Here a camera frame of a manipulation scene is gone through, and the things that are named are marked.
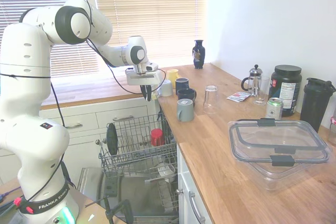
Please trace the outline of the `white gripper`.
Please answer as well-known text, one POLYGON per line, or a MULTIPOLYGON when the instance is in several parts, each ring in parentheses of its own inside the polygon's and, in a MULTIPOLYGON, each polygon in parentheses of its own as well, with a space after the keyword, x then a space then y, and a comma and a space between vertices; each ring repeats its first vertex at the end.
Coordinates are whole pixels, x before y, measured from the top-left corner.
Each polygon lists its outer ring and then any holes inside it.
POLYGON ((130 86, 140 86, 141 93, 147 101, 151 101, 151 85, 159 85, 162 82, 162 75, 159 70, 138 74, 133 69, 125 71, 127 83, 130 86))

